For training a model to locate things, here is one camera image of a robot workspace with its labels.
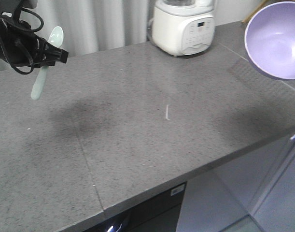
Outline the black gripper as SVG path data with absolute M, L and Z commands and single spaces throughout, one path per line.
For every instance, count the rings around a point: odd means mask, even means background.
M 34 65 L 39 48 L 36 32 L 44 27 L 44 21 L 33 11 L 36 0 L 0 0 L 0 59 L 12 67 Z M 33 28 L 29 22 L 21 19 L 22 12 L 34 16 L 39 25 Z M 35 59 L 35 68 L 55 66 L 56 61 L 67 63 L 69 53 L 46 42 L 42 58 Z

